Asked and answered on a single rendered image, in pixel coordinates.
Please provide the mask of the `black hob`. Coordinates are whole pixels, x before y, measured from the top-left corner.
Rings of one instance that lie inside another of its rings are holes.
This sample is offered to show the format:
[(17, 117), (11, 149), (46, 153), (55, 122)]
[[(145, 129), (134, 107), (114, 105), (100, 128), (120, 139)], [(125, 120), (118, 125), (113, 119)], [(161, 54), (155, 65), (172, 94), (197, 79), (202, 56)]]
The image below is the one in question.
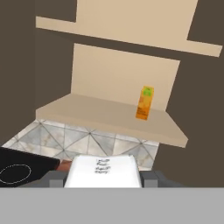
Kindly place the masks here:
[(60, 160), (0, 147), (0, 187), (18, 187), (56, 170)]

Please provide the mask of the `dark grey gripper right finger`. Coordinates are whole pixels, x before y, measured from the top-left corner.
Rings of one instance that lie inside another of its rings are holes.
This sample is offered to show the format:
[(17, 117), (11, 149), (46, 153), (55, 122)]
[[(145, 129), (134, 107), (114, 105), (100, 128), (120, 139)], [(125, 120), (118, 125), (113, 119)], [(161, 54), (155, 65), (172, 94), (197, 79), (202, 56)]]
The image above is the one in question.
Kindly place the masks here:
[(183, 187), (182, 184), (169, 180), (161, 171), (140, 171), (144, 188), (150, 187)]

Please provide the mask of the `beige open wall cabinet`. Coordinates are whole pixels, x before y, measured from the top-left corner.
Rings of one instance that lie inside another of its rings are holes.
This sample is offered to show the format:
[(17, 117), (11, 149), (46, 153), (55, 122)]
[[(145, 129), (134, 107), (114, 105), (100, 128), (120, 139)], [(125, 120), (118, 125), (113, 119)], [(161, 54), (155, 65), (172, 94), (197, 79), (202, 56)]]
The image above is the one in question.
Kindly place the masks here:
[[(39, 118), (184, 147), (188, 138), (166, 108), (178, 53), (219, 57), (221, 45), (190, 40), (199, 0), (77, 0), (76, 19), (38, 16), (38, 29), (72, 39), (68, 93)], [(136, 118), (144, 86), (154, 87), (147, 120)]]

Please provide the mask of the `orange juice carton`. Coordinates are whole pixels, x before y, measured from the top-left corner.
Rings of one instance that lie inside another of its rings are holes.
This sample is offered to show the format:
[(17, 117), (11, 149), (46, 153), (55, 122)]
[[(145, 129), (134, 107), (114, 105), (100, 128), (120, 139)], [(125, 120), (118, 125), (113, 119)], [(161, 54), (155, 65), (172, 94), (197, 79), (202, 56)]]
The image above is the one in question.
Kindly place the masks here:
[(153, 96), (154, 96), (154, 87), (144, 86), (142, 88), (136, 109), (136, 118), (142, 120), (148, 119)]

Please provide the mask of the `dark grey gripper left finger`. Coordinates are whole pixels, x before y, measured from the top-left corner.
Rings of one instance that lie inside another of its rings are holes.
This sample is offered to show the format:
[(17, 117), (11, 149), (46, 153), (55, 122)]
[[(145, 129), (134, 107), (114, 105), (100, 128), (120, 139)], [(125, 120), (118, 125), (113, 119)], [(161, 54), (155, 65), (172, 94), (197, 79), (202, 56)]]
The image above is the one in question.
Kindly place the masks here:
[(43, 178), (35, 181), (34, 187), (64, 187), (67, 181), (67, 171), (49, 171)]

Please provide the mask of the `dark brown cabinet door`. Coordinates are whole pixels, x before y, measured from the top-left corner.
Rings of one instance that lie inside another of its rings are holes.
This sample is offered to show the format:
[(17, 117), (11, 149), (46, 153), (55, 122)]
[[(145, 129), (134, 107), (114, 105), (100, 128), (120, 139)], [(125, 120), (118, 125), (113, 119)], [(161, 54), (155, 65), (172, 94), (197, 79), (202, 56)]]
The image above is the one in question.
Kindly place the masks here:
[(0, 145), (35, 118), (35, 0), (0, 0)]
[(188, 137), (185, 148), (161, 144), (153, 165), (192, 187), (224, 187), (224, 0), (199, 0), (190, 40), (221, 45), (217, 58), (178, 53), (167, 112)]

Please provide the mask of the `white carton with black print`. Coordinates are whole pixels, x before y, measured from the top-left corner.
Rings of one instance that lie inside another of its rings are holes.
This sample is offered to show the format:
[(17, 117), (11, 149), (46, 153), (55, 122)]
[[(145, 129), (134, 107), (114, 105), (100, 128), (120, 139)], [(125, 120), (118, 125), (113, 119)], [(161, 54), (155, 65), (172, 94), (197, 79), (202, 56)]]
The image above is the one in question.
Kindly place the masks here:
[(141, 188), (137, 162), (133, 156), (76, 157), (67, 175), (65, 188)]

